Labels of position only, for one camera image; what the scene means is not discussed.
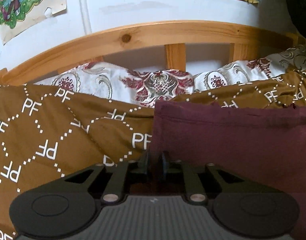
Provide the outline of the maroon long-sleeve top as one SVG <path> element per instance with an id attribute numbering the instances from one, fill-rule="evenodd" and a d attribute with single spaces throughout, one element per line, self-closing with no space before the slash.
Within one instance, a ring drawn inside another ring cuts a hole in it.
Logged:
<path id="1" fill-rule="evenodd" d="M 290 193 L 300 217 L 292 237 L 306 239 L 306 107 L 229 108 L 159 101 L 150 152 L 202 166 L 214 163 Z"/>

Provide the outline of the brown PF-print blanket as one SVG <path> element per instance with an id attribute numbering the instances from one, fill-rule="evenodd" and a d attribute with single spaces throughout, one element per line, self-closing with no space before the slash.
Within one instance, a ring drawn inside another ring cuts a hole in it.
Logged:
<path id="1" fill-rule="evenodd" d="M 172 102 L 229 108 L 306 107 L 306 69 L 180 95 Z M 117 166 L 150 151 L 154 108 L 55 86 L 0 85 L 0 239 L 13 239 L 9 206 L 21 192 L 93 164 Z"/>

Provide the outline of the white floral bed sheet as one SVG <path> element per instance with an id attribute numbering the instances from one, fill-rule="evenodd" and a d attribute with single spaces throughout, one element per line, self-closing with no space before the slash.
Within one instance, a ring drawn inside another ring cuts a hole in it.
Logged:
<path id="1" fill-rule="evenodd" d="M 180 94 L 275 78 L 290 66 L 306 69 L 306 46 L 251 61 L 235 61 L 196 75 L 175 69 L 139 72 L 107 62 L 90 62 L 37 84 L 153 107 L 156 100 L 170 100 Z"/>

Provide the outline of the wooden bed frame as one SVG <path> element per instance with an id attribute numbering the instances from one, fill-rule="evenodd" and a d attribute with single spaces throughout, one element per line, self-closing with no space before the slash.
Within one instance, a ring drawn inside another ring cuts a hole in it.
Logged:
<path id="1" fill-rule="evenodd" d="M 229 44 L 229 61 L 261 57 L 262 47 L 284 51 L 298 35 L 217 21 L 160 21 L 126 25 L 76 38 L 18 65 L 0 70 L 0 85 L 21 85 L 127 50 L 164 46 L 167 69 L 186 69 L 186 44 Z"/>

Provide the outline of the white wall pipe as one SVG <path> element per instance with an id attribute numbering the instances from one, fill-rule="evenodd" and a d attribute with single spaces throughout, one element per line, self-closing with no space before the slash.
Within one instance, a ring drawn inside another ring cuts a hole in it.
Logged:
<path id="1" fill-rule="evenodd" d="M 90 35 L 92 33 L 92 27 L 88 12 L 87 0 L 79 0 L 79 4 L 85 35 Z"/>

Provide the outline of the anime boy wall poster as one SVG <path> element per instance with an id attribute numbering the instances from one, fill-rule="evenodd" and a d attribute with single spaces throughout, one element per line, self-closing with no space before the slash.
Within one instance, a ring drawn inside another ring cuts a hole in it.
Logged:
<path id="1" fill-rule="evenodd" d="M 0 0 L 2 43 L 66 9 L 66 0 Z"/>

